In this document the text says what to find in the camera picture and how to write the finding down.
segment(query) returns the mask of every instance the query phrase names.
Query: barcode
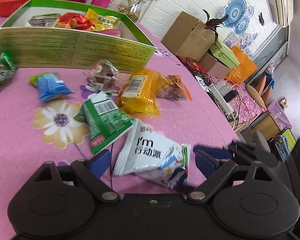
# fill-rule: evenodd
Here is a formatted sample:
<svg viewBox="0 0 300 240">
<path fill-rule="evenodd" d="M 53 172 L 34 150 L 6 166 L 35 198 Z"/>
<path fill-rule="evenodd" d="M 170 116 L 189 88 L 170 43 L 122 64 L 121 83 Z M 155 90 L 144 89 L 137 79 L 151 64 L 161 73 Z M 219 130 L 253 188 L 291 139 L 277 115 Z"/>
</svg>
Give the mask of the barcode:
<svg viewBox="0 0 300 240">
<path fill-rule="evenodd" d="M 54 77 L 54 79 L 57 83 L 63 83 L 63 80 L 60 78 L 60 75 L 58 72 L 53 72 L 52 76 Z"/>
<path fill-rule="evenodd" d="M 115 105 L 115 103 L 111 100 L 103 102 L 101 104 L 94 105 L 94 107 L 99 115 L 118 108 Z"/>
<path fill-rule="evenodd" d="M 142 86 L 146 80 L 146 76 L 134 76 L 128 86 L 124 91 L 124 97 L 135 97 L 138 96 L 138 93 L 141 91 Z"/>
</svg>

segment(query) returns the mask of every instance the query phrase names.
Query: green cardboard box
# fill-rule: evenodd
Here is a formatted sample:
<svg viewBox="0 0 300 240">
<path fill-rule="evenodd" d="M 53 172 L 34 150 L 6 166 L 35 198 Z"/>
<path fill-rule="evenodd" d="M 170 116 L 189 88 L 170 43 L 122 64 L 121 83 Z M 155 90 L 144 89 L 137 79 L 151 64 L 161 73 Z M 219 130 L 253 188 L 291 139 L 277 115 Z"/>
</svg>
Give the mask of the green cardboard box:
<svg viewBox="0 0 300 240">
<path fill-rule="evenodd" d="M 240 64 L 233 51 L 220 39 L 212 44 L 210 51 L 217 60 L 221 61 L 230 69 Z"/>
<path fill-rule="evenodd" d="M 91 8 L 99 15 L 120 18 L 121 37 L 49 27 L 26 27 L 34 15 L 75 12 Z M 63 0 L 30 0 L 0 26 L 0 54 L 10 49 L 18 67 L 89 68 L 108 59 L 120 71 L 144 68 L 156 47 L 125 15 L 93 5 Z"/>
</svg>

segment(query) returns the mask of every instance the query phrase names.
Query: brown cardboard box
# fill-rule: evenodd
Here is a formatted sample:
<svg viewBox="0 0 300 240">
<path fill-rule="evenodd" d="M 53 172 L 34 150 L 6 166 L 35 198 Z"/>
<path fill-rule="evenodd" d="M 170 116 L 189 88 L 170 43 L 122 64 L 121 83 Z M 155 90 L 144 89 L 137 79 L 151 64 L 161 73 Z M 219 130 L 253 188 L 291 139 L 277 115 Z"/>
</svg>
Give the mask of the brown cardboard box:
<svg viewBox="0 0 300 240">
<path fill-rule="evenodd" d="M 182 12 L 161 43 L 173 54 L 199 61 L 215 41 L 215 34 L 192 15 Z"/>
<path fill-rule="evenodd" d="M 221 79 L 223 79 L 231 70 L 218 62 L 216 58 L 209 53 L 204 54 L 199 63 L 204 67 L 209 75 Z"/>
</svg>

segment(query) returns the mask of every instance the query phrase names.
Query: screw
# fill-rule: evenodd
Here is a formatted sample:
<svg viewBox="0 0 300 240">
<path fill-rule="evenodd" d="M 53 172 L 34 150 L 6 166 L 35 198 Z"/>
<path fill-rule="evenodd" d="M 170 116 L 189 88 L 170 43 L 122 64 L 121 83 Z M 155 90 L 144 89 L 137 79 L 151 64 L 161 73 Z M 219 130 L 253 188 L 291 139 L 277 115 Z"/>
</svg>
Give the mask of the screw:
<svg viewBox="0 0 300 240">
<path fill-rule="evenodd" d="M 108 191 L 103 193 L 101 197 L 105 200 L 115 200 L 118 197 L 118 194 L 115 192 Z"/>
<path fill-rule="evenodd" d="M 205 195 L 205 193 L 203 193 L 201 191 L 194 191 L 194 192 L 190 193 L 190 197 L 195 200 L 201 200 L 201 199 L 204 199 L 206 197 L 206 195 Z"/>
</svg>

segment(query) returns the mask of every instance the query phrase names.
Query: air conditioner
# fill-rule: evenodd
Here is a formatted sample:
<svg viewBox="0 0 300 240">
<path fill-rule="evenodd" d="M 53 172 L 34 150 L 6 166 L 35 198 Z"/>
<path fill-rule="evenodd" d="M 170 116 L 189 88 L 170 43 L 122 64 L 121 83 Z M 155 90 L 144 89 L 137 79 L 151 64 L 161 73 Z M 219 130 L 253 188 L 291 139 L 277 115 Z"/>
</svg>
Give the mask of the air conditioner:
<svg viewBox="0 0 300 240">
<path fill-rule="evenodd" d="M 272 19 L 282 27 L 287 27 L 293 18 L 293 0 L 269 0 Z"/>
</svg>

